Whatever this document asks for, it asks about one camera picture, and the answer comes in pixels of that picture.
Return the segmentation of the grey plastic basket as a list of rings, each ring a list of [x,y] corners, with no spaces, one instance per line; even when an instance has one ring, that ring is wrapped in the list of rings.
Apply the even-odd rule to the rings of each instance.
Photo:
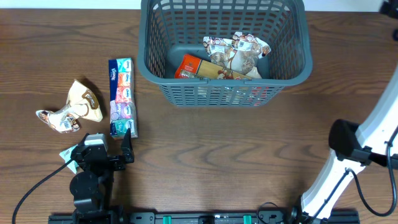
[[[271,51],[254,80],[177,79],[186,54],[207,60],[205,36],[252,34]],[[176,106],[262,106],[313,68],[305,7],[299,0],[142,1],[137,66]]]

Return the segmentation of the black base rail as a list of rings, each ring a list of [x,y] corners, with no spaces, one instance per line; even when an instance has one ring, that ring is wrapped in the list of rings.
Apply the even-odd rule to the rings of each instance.
[[[73,223],[128,223],[128,224],[259,224],[287,223],[288,220],[281,210],[263,210],[259,213],[153,213],[136,212],[117,217],[116,214],[94,217],[77,217],[73,215],[51,215],[48,224]]]

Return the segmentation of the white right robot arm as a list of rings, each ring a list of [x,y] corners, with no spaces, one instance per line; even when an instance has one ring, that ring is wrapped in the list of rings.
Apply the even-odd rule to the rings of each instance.
[[[353,223],[357,213],[336,212],[333,207],[351,181],[368,211],[378,217],[391,215],[397,206],[397,75],[393,74],[375,108],[362,124],[337,119],[329,133],[330,154],[312,186],[292,207],[287,223]],[[358,174],[371,163],[389,173],[392,203],[377,212],[367,203],[359,187]]]

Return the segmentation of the crumpled dried mushroom bag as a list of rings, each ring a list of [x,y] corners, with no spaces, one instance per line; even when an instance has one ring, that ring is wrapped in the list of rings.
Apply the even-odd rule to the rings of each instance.
[[[56,111],[38,110],[37,117],[59,133],[72,133],[80,129],[78,119],[100,122],[103,115],[95,94],[75,80],[69,89],[66,105]]]

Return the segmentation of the Kleenex tissue multipack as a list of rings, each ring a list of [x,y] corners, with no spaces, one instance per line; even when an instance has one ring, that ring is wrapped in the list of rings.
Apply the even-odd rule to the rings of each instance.
[[[134,101],[134,64],[132,58],[108,61],[110,90],[110,135],[123,138],[128,129],[137,138],[137,114]]]

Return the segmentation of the dried mushroom bag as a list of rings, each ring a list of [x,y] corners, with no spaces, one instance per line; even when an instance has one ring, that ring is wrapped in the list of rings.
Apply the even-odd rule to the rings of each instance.
[[[228,60],[234,50],[235,41],[220,37],[204,37],[203,46],[211,59],[211,63],[227,67]]]
[[[72,133],[80,129],[78,119],[100,122],[103,115],[95,94],[75,80],[69,89],[66,105],[56,111],[38,110],[37,117],[59,133]]]
[[[261,78],[257,63],[271,52],[270,45],[252,34],[235,32],[230,46],[226,51],[226,67],[251,78]]]

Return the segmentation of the San Remo spaghetti packet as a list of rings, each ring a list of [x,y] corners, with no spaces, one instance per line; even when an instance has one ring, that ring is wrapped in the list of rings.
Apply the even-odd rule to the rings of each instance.
[[[175,72],[174,78],[207,78],[211,80],[251,80],[251,77],[224,68],[220,65],[202,60],[189,54]]]

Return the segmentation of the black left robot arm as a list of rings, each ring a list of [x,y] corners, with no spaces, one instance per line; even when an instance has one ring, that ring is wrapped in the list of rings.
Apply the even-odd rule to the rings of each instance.
[[[134,162],[131,131],[123,137],[122,154],[109,156],[104,134],[86,134],[72,150],[71,159],[82,171],[70,182],[70,192],[76,210],[73,223],[129,223],[122,206],[110,204],[114,173]]]

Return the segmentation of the small teal white packet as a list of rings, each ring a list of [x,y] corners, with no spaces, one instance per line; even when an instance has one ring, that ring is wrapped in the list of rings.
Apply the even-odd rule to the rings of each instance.
[[[59,156],[65,161],[68,162],[71,160],[71,155],[72,155],[72,151],[76,148],[76,145],[69,147],[68,149],[62,151]],[[76,161],[71,161],[71,163],[69,163],[67,165],[67,167],[74,173],[77,174],[77,170],[78,170],[78,163]]]

